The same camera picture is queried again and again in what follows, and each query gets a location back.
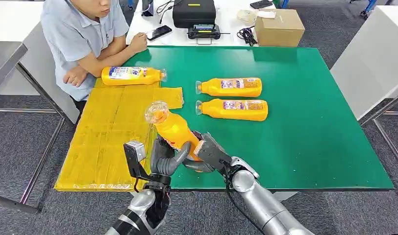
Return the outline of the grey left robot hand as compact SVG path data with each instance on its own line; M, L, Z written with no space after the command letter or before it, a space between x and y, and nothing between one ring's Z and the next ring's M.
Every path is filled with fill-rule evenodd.
M152 173L172 176L178 166L188 157L192 144L187 141L180 150L171 147L160 135L154 140L150 169Z

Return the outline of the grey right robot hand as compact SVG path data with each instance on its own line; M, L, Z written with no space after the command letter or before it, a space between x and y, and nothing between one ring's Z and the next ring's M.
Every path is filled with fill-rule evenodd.
M221 175L226 175L232 157L225 152L210 133L193 131L193 134L199 139L194 153L201 161L185 159L182 162L183 165L195 171L206 173L218 171Z

